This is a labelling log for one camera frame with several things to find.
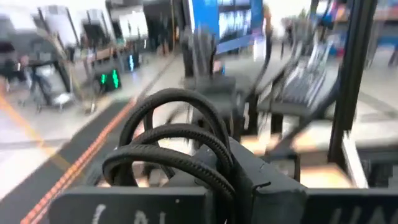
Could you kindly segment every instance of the machine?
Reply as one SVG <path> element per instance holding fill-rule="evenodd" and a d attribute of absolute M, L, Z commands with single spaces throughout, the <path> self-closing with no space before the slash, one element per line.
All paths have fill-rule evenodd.
<path fill-rule="evenodd" d="M 63 58 L 66 58 L 66 54 L 57 38 L 37 29 L 10 33 L 9 40 L 19 55 L 29 56 L 27 69 L 30 68 L 31 72 L 36 74 L 39 73 L 41 67 L 53 65 L 65 85 L 65 93 L 54 93 L 50 88 L 45 87 L 41 79 L 33 78 L 32 81 L 36 80 L 36 82 L 33 82 L 35 85 L 32 85 L 32 88 L 36 88 L 36 91 L 32 90 L 32 94 L 35 96 L 38 110 L 41 110 L 43 106 L 55 106 L 62 110 L 66 103 L 74 100 L 76 94 L 73 91 L 72 78 L 68 71 L 69 65 L 60 63 Z"/>
<path fill-rule="evenodd" d="M 88 43 L 86 50 L 93 50 L 95 53 L 91 65 L 96 95 L 99 97 L 122 88 L 120 73 L 125 71 L 124 65 L 127 64 L 122 62 L 120 53 L 125 51 L 124 43 L 113 44 L 110 37 L 105 35 L 101 24 L 84 23 L 83 27 Z"/>
<path fill-rule="evenodd" d="M 368 189 L 361 165 L 364 156 L 350 139 L 371 35 L 369 18 L 375 10 L 374 1 L 354 2 L 337 81 L 319 105 L 284 134 L 274 150 L 256 157 L 229 138 L 223 115 L 210 97 L 193 90 L 161 90 L 138 102 L 121 133 L 119 147 L 110 149 L 102 161 L 103 178 L 111 187 L 67 190 L 52 202 L 50 223 L 397 223 L 398 207 L 393 203 L 397 190 Z M 312 121 L 322 117 L 334 100 L 337 101 L 327 159 L 329 164 L 345 170 L 352 186 L 308 189 L 301 184 L 305 180 L 300 179 L 303 155 L 295 153 L 292 142 Z M 212 133 L 192 124 L 153 128 L 153 111 L 172 101 L 192 104 Z M 280 121 L 280 114 L 272 116 L 274 122 Z M 145 131 L 133 139 L 142 120 Z M 204 146 L 189 156 L 159 147 L 157 141 L 162 138 L 194 139 Z M 270 165 L 278 160 L 294 160 L 298 164 L 298 170 L 292 174 L 295 180 Z M 162 166 L 169 181 L 163 187 L 137 188 L 131 165 L 135 161 Z"/>
<path fill-rule="evenodd" d="M 201 5 L 200 2 L 192 4 L 193 9 L 186 10 L 187 2 L 177 2 L 177 9 L 180 9 L 179 13 L 179 24 L 185 24 L 185 27 L 191 27 L 195 29 L 193 36 L 190 33 L 190 29 L 182 32 L 180 36 L 181 44 L 183 49 L 183 58 L 185 66 L 185 88 L 196 89 L 198 83 L 203 83 L 203 79 L 213 74 L 213 64 L 215 59 L 220 60 L 223 57 L 224 52 L 238 49 L 253 44 L 254 41 L 264 39 L 266 43 L 265 59 L 262 63 L 260 71 L 256 71 L 258 74 L 247 74 L 247 70 L 251 70 L 249 67 L 237 70 L 236 68 L 228 68 L 225 65 L 219 66 L 222 69 L 224 77 L 217 77 L 215 80 L 207 81 L 209 85 L 213 85 L 216 82 L 228 83 L 229 88 L 225 89 L 223 93 L 228 100 L 223 100 L 220 96 L 224 90 L 218 84 L 214 84 L 213 87 L 205 88 L 204 91 L 214 96 L 216 105 L 220 105 L 220 108 L 227 113 L 225 115 L 226 121 L 230 133 L 234 133 L 236 136 L 242 135 L 257 135 L 258 134 L 258 117 L 260 114 L 295 114 L 295 116 L 304 117 L 308 114 L 309 110 L 316 108 L 320 102 L 320 99 L 324 99 L 326 94 L 331 90 L 331 87 L 337 81 L 336 77 L 330 77 L 326 75 L 326 61 L 329 55 L 331 47 L 331 41 L 326 38 L 321 38 L 317 31 L 317 27 L 323 26 L 323 23 L 319 22 L 313 26 L 311 23 L 302 24 L 302 22 L 295 22 L 294 32 L 294 45 L 292 56 L 286 66 L 278 74 L 272 74 L 272 77 L 265 77 L 265 72 L 271 58 L 272 46 L 271 36 L 263 37 L 262 33 L 262 13 L 258 10 L 258 5 L 262 7 L 262 2 L 251 1 L 251 2 L 239 2 L 233 3 L 237 5 L 230 5 L 230 3 L 219 3 L 216 6 Z M 219 23 L 210 22 L 210 19 L 201 15 L 201 10 L 210 11 L 215 16 L 218 16 Z M 245 8 L 248 10 L 245 15 L 242 16 L 241 11 Z M 225 14 L 232 15 L 232 19 L 227 20 L 223 16 Z M 238 26 L 239 20 L 242 19 L 242 23 L 246 25 L 248 31 L 245 33 L 240 32 L 240 26 Z M 232 29 L 231 35 L 224 33 L 229 32 L 229 28 L 224 27 L 225 21 L 233 21 L 235 26 L 230 26 Z M 207 42 L 199 43 L 197 37 L 203 35 L 202 33 L 213 34 L 213 39 L 206 40 Z M 211 54 L 206 62 L 199 62 L 197 52 L 201 54 Z M 196 64 L 199 64 L 203 68 L 203 64 L 210 65 L 207 72 L 197 71 L 195 69 Z M 267 88 L 270 85 L 272 87 L 272 94 L 268 94 Z M 239 98 L 240 103 L 236 105 L 236 109 L 232 109 L 235 103 L 229 106 L 222 104 L 221 102 L 235 102 L 236 99 L 230 99 L 232 89 L 236 89 L 236 96 L 233 98 Z M 248 105 L 248 115 L 245 117 L 244 107 Z M 170 115 L 168 122 L 171 122 L 178 114 L 184 112 L 185 109 L 177 108 Z M 231 118 L 231 112 L 235 111 L 235 115 Z M 196 115 L 194 112 L 193 118 L 194 123 L 203 123 L 202 121 L 196 121 Z"/>

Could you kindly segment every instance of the white wall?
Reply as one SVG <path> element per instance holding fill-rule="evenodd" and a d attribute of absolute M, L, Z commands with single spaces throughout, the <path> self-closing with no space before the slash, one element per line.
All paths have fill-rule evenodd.
<path fill-rule="evenodd" d="M 102 11 L 104 13 L 105 22 L 102 21 L 101 17 L 100 20 L 94 20 L 98 20 L 104 28 L 106 27 L 108 29 L 108 33 L 111 34 L 111 38 L 114 39 L 112 22 L 108 11 L 106 10 L 105 0 L 69 0 L 64 2 L 56 0 L 0 0 L 0 16 L 8 16 L 12 22 L 12 25 L 17 30 L 35 29 L 32 15 L 38 13 L 38 7 L 50 5 L 66 6 L 69 8 L 72 22 L 78 37 L 80 37 L 83 33 L 81 21 L 83 19 L 87 20 L 86 10 L 97 9 L 99 11 Z M 47 22 L 50 21 L 50 27 L 60 33 L 62 40 L 69 44 L 74 44 L 76 42 L 73 31 L 71 30 L 72 27 L 67 26 L 67 23 L 65 22 L 64 18 L 66 18 L 67 20 L 66 14 L 65 16 L 46 16 L 45 14 L 46 13 L 44 12 L 45 19 L 47 20 Z"/>
<path fill-rule="evenodd" d="M 99 24 L 102 29 L 104 30 L 104 33 L 111 33 L 109 31 L 108 26 L 104 23 L 103 20 L 103 11 L 101 9 L 92 9 L 88 11 L 88 14 L 90 15 L 90 20 L 92 24 Z"/>
<path fill-rule="evenodd" d="M 142 6 L 133 6 L 123 9 L 112 9 L 111 18 L 113 20 L 118 20 L 121 16 L 130 15 L 132 12 L 144 12 L 144 8 Z"/>
<path fill-rule="evenodd" d="M 138 30 L 141 37 L 148 36 L 148 27 L 144 12 L 132 12 L 119 18 L 120 28 L 124 38 L 138 38 Z"/>

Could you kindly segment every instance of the orange stripe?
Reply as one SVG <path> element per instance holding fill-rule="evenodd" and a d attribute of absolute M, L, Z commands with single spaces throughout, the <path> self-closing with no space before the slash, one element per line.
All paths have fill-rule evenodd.
<path fill-rule="evenodd" d="M 134 107 L 135 100 L 130 101 L 119 114 L 112 119 L 112 121 L 102 130 L 97 139 L 89 146 L 89 148 L 80 156 L 79 159 L 64 173 L 64 175 L 57 181 L 57 183 L 48 191 L 37 205 L 21 220 L 21 224 L 31 223 L 34 217 L 40 215 L 48 203 L 63 189 L 68 187 L 70 183 L 81 173 L 84 166 L 90 159 L 98 152 L 99 145 L 103 144 L 106 136 L 118 125 L 121 120 L 128 114 L 129 110 Z"/>
<path fill-rule="evenodd" d="M 102 142 L 97 148 L 96 148 L 96 152 L 98 152 L 101 147 L 103 146 L 105 142 Z M 84 167 L 89 163 L 89 161 L 95 156 L 95 153 L 92 153 L 91 156 L 89 157 L 88 160 L 86 160 L 83 165 L 79 168 L 78 172 L 76 174 L 74 174 L 72 176 L 72 178 L 70 180 L 68 180 L 68 182 L 61 188 L 61 191 L 57 192 L 54 197 L 60 195 L 66 188 L 68 188 L 72 182 L 79 176 L 78 174 L 84 169 Z M 43 219 L 44 215 L 47 213 L 47 211 L 49 210 L 49 206 L 50 203 L 46 204 L 45 207 L 42 209 L 42 211 L 36 216 L 35 219 L 33 219 L 30 224 L 36 224 L 39 221 L 41 221 L 41 219 Z"/>

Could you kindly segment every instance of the black metal bar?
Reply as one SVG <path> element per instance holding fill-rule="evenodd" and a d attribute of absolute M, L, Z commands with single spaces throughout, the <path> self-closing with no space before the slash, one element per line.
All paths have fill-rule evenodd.
<path fill-rule="evenodd" d="M 244 135 L 258 135 L 258 117 L 259 113 L 257 111 L 257 102 L 259 101 L 259 95 L 255 93 L 251 93 L 250 96 L 248 97 L 248 100 L 246 101 L 249 103 L 249 108 L 248 108 L 248 128 L 247 130 L 244 130 L 243 134 Z"/>
<path fill-rule="evenodd" d="M 101 12 L 101 19 L 102 19 L 102 22 L 104 23 L 104 28 L 105 28 L 106 35 L 109 35 L 109 30 L 108 30 L 108 26 L 106 25 L 104 12 Z"/>
<path fill-rule="evenodd" d="M 51 33 L 51 30 L 50 30 L 50 28 L 49 28 L 49 25 L 47 24 L 47 22 L 46 22 L 45 19 L 44 19 L 42 9 L 38 7 L 38 8 L 37 8 L 37 12 L 39 13 L 39 18 L 40 18 L 40 20 L 43 22 L 45 31 L 47 31 L 48 33 Z"/>
<path fill-rule="evenodd" d="M 328 152 L 328 161 L 342 169 L 345 168 L 341 146 L 343 133 L 352 128 L 376 6 L 377 1 L 355 0 L 349 17 L 345 54 L 339 71 L 340 96 L 336 102 Z"/>
<path fill-rule="evenodd" d="M 280 79 L 285 75 L 285 69 L 281 71 L 283 74 L 280 75 L 278 78 L 276 78 L 271 85 L 271 94 L 273 94 L 273 88 L 280 82 Z M 279 134 L 281 137 L 282 136 L 282 130 L 283 130 L 283 122 L 284 122 L 284 116 L 282 114 L 271 114 L 271 135 L 272 134 Z"/>
<path fill-rule="evenodd" d="M 86 14 L 87 14 L 87 21 L 89 24 L 91 24 L 91 16 L 89 10 L 86 11 Z"/>
<path fill-rule="evenodd" d="M 66 9 L 66 12 L 67 12 L 67 16 L 68 16 L 69 23 L 70 23 L 70 25 L 72 26 L 73 35 L 75 36 L 75 39 L 76 39 L 76 44 L 79 45 L 79 44 L 80 44 L 80 38 L 79 38 L 79 36 L 77 35 L 75 25 L 73 24 L 72 17 L 70 16 L 69 8 L 65 7 L 65 9 Z"/>

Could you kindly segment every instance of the blue sign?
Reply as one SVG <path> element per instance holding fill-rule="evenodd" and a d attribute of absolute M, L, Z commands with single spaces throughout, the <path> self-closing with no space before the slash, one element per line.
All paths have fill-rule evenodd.
<path fill-rule="evenodd" d="M 190 0 L 193 29 L 216 35 L 218 53 L 251 44 L 262 35 L 262 0 Z"/>

